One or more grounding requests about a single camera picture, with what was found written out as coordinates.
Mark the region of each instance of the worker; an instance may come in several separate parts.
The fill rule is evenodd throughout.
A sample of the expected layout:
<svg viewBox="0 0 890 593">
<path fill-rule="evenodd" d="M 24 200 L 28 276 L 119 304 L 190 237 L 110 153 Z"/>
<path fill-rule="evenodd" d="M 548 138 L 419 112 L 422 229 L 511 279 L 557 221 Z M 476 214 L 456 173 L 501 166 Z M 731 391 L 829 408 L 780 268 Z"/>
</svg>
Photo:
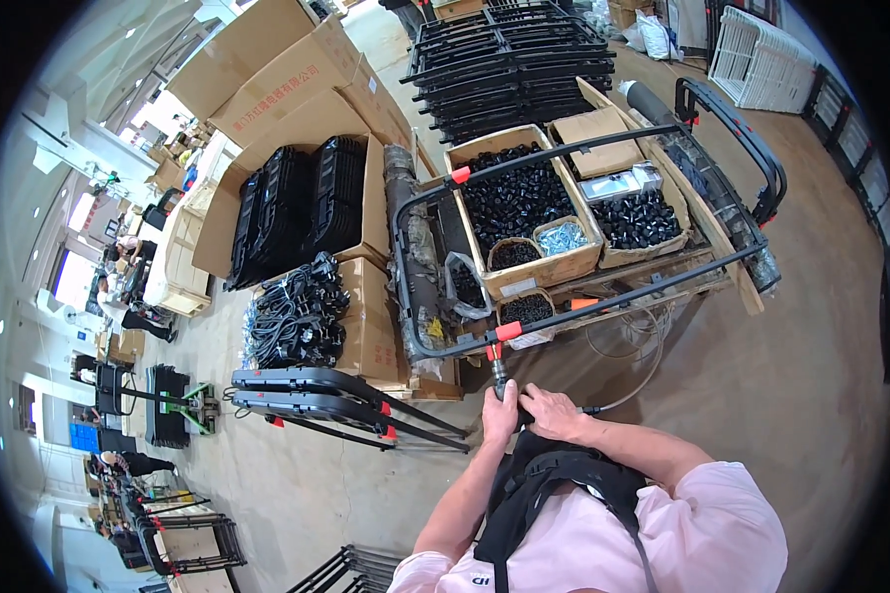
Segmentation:
<svg viewBox="0 0 890 593">
<path fill-rule="evenodd" d="M 178 338 L 178 330 L 173 329 L 172 325 L 168 327 L 158 326 L 145 319 L 145 316 L 129 310 L 129 305 L 121 301 L 109 302 L 109 281 L 105 278 L 98 279 L 98 294 L 95 295 L 95 302 L 102 307 L 102 312 L 106 317 L 112 318 L 112 321 L 122 329 L 144 329 L 152 334 L 155 338 L 164 339 L 167 343 L 172 343 Z"/>
<path fill-rule="evenodd" d="M 114 527 L 110 530 L 101 521 L 95 520 L 95 532 L 109 540 L 122 554 L 142 551 L 142 544 L 138 536 L 124 526 Z"/>
<path fill-rule="evenodd" d="M 519 404 L 534 423 L 505 455 Z M 519 395 L 508 381 L 503 401 L 489 388 L 482 424 L 480 448 L 390 593 L 777 589 L 784 529 L 742 464 L 655 429 L 596 420 L 532 383 Z"/>
<path fill-rule="evenodd" d="M 89 412 L 83 412 L 80 414 L 80 420 L 97 425 L 102 423 L 102 416 L 99 414 L 97 409 L 95 409 L 94 407 L 90 407 Z"/>
<path fill-rule="evenodd" d="M 425 23 L 425 15 L 412 3 L 412 0 L 380 0 L 380 6 L 391 12 L 399 18 L 405 34 L 409 36 L 410 47 L 415 45 L 418 39 L 418 30 Z"/>
<path fill-rule="evenodd" d="M 158 250 L 158 244 L 154 241 L 145 241 L 130 234 L 122 235 L 119 239 L 109 246 L 108 259 L 116 261 L 118 259 L 129 260 L 130 264 L 134 264 L 139 256 L 144 257 L 148 261 L 154 259 L 154 253 Z"/>
<path fill-rule="evenodd" d="M 98 454 L 97 458 L 102 463 L 103 468 L 107 468 L 116 474 L 127 473 L 131 477 L 139 477 L 159 469 L 165 469 L 174 475 L 178 475 L 178 468 L 171 461 L 148 457 L 143 453 L 103 451 Z"/>
</svg>

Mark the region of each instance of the window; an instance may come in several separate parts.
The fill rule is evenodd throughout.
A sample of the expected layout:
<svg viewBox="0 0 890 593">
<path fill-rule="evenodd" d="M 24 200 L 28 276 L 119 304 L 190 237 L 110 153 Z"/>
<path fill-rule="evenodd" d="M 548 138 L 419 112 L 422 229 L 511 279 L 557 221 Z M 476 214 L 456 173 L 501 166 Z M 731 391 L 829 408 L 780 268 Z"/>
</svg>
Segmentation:
<svg viewBox="0 0 890 593">
<path fill-rule="evenodd" d="M 92 290 L 97 264 L 82 255 L 66 250 L 62 255 L 59 280 L 53 296 L 59 302 L 71 304 L 77 311 L 85 310 L 86 300 Z"/>
<path fill-rule="evenodd" d="M 89 217 L 89 212 L 92 210 L 92 205 L 94 203 L 95 196 L 92 194 L 83 194 L 80 196 L 80 201 L 77 202 L 76 207 L 73 208 L 73 213 L 69 217 L 67 226 L 75 232 L 82 231 L 86 224 L 86 218 Z"/>
<path fill-rule="evenodd" d="M 13 416 L 13 427 L 30 436 L 36 436 L 36 421 L 33 419 L 33 404 L 35 402 L 35 391 L 23 385 L 17 386 L 17 397 L 14 397 L 17 414 Z"/>
</svg>

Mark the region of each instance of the metal rod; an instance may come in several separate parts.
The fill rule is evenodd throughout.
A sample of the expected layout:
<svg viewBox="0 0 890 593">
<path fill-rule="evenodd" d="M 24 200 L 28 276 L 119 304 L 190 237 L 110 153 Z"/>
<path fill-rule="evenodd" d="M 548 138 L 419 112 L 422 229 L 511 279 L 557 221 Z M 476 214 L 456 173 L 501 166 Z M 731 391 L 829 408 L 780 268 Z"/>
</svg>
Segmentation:
<svg viewBox="0 0 890 593">
<path fill-rule="evenodd" d="M 368 438 L 362 438 L 361 436 L 356 436 L 356 434 L 344 433 L 343 431 L 338 431 L 329 428 L 328 426 L 317 424 L 316 422 L 303 421 L 301 419 L 285 419 L 283 417 L 279 418 L 282 418 L 285 422 L 296 424 L 297 426 L 303 426 L 304 428 L 309 428 L 318 433 L 329 434 L 330 436 L 338 436 L 343 440 L 353 441 L 354 443 L 359 443 L 361 445 L 369 445 L 370 447 L 376 447 L 377 449 L 381 449 L 382 451 L 395 448 L 394 445 L 383 443 L 377 440 L 369 440 Z"/>
</svg>

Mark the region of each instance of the wooden plank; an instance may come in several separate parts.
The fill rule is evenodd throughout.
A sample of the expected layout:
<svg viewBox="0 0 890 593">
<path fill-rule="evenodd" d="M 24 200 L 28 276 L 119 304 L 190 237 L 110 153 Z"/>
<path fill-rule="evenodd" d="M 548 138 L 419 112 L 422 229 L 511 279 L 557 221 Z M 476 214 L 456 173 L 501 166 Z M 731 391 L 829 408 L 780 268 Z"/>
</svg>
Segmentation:
<svg viewBox="0 0 890 593">
<path fill-rule="evenodd" d="M 603 93 L 594 89 L 579 77 L 577 78 L 577 85 L 580 87 L 580 92 L 583 95 L 583 98 L 590 104 L 598 108 L 610 106 L 617 107 L 616 104 L 607 99 Z M 623 110 L 618 107 L 617 109 L 619 110 L 623 121 L 626 123 L 627 128 L 631 130 L 641 128 L 641 125 L 630 118 L 626 112 L 623 112 Z M 656 144 L 651 137 L 642 137 L 637 141 L 641 147 L 649 148 L 654 160 L 658 161 L 657 164 L 659 165 L 659 169 L 666 172 L 682 190 L 686 203 L 689 205 L 689 212 L 699 223 L 700 230 L 712 244 L 715 257 L 722 258 L 726 255 L 734 254 L 736 249 L 732 246 L 732 242 L 729 241 L 728 236 L 725 234 L 725 231 L 719 224 L 718 220 L 715 219 L 712 211 L 709 210 L 708 204 L 702 200 L 699 193 L 692 187 L 692 184 L 689 183 L 689 180 L 685 175 L 679 171 L 676 164 L 669 159 L 669 156 L 665 154 L 665 151 Z M 752 282 L 751 277 L 748 276 L 748 271 L 745 269 L 745 265 L 741 262 L 735 262 L 726 266 L 725 269 L 729 272 L 729 275 L 732 276 L 736 288 L 738 288 L 738 295 L 741 297 L 742 304 L 745 305 L 745 310 L 748 314 L 758 315 L 764 311 L 765 305 L 761 302 L 761 295 L 758 294 L 755 284 Z"/>
<path fill-rule="evenodd" d="M 584 276 L 583 278 L 578 278 L 577 280 L 571 280 L 570 282 L 565 282 L 563 284 L 557 285 L 556 287 L 547 289 L 547 292 L 551 296 L 553 296 L 555 294 L 562 294 L 565 292 L 580 291 L 582 288 L 591 285 L 600 285 L 607 282 L 613 282 L 614 280 L 618 280 L 620 278 L 627 278 L 629 276 L 636 276 L 647 272 L 656 272 L 661 269 L 665 269 L 666 267 L 675 266 L 676 264 L 679 264 L 681 262 L 685 262 L 691 259 L 697 259 L 703 255 L 709 255 L 712 253 L 712 247 L 697 247 L 687 251 L 666 254 L 645 262 L 630 264 L 629 266 L 607 268 L 605 270 L 601 270 L 599 272 L 591 274 L 590 276 Z"/>
</svg>

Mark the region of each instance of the concrete floor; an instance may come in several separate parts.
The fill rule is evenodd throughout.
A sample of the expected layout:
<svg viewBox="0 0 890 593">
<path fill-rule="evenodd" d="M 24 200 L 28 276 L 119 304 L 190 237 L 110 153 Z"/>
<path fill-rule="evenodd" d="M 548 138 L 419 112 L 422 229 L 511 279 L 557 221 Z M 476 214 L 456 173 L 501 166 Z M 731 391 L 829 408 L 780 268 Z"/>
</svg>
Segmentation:
<svg viewBox="0 0 890 593">
<path fill-rule="evenodd" d="M 367 0 L 344 27 L 442 162 L 428 119 L 410 101 L 415 90 L 398 84 L 407 40 L 397 19 Z M 614 86 L 642 81 L 672 104 L 676 77 L 704 80 L 698 69 L 616 50 Z M 618 93 L 612 96 L 624 104 Z M 784 280 L 756 317 L 745 314 L 735 291 L 705 302 L 640 396 L 612 418 L 675 433 L 715 458 L 744 462 L 788 535 L 791 555 L 779 590 L 812 591 L 833 572 L 885 444 L 890 394 L 881 387 L 877 330 L 882 253 L 854 194 L 807 125 L 774 113 L 745 115 L 787 171 L 788 195 L 766 227 Z M 761 174 L 722 126 L 704 117 L 696 134 L 739 194 L 754 196 Z M 216 290 L 205 314 L 182 323 L 177 343 L 149 340 L 142 365 L 166 362 L 195 381 L 227 385 L 240 364 L 248 300 L 248 291 Z M 572 339 L 527 354 L 512 372 L 593 401 L 612 400 L 625 393 L 621 383 L 635 381 L 602 384 L 599 364 Z M 461 426 L 475 425 L 480 406 L 480 394 L 422 405 Z M 226 410 L 216 435 L 195 438 L 185 451 L 155 453 L 174 459 L 191 488 L 237 521 L 249 565 L 235 574 L 246 593 L 284 591 L 342 544 L 410 550 L 468 462 L 461 455 L 379 453 L 299 428 L 277 429 L 258 416 L 234 420 L 231 413 Z"/>
</svg>

